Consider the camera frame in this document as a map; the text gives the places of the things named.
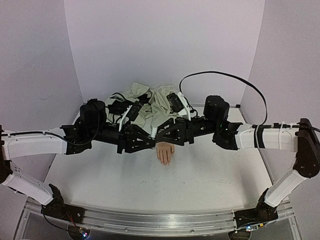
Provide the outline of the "mannequin hand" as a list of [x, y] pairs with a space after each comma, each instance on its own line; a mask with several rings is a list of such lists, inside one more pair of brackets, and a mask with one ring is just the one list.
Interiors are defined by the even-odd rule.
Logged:
[[158, 142], [156, 145], [157, 158], [163, 166], [169, 166], [172, 155], [175, 154], [175, 146], [167, 142]]

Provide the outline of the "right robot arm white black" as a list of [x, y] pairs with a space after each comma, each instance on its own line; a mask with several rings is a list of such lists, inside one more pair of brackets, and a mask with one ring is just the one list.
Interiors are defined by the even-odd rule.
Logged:
[[234, 220], [238, 228], [265, 224], [278, 219], [277, 207], [299, 184], [320, 172], [320, 141], [316, 128], [307, 118], [298, 123], [255, 125], [229, 122], [230, 105], [218, 95], [205, 100], [202, 117], [170, 118], [153, 127], [156, 142], [183, 146], [199, 136], [212, 134], [214, 144], [225, 150], [278, 149], [295, 153], [295, 162], [281, 179], [266, 189], [256, 207], [238, 210]]

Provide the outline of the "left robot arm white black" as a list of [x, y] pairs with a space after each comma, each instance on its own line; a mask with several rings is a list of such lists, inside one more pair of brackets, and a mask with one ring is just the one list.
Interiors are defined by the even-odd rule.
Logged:
[[156, 145], [156, 131], [148, 133], [133, 124], [141, 108], [137, 101], [118, 123], [108, 123], [105, 103], [94, 98], [80, 107], [79, 117], [72, 125], [50, 130], [1, 130], [0, 183], [36, 200], [56, 218], [64, 218], [68, 208], [60, 190], [24, 174], [12, 159], [42, 154], [76, 155], [91, 149], [93, 141], [115, 145], [118, 154], [151, 149]]

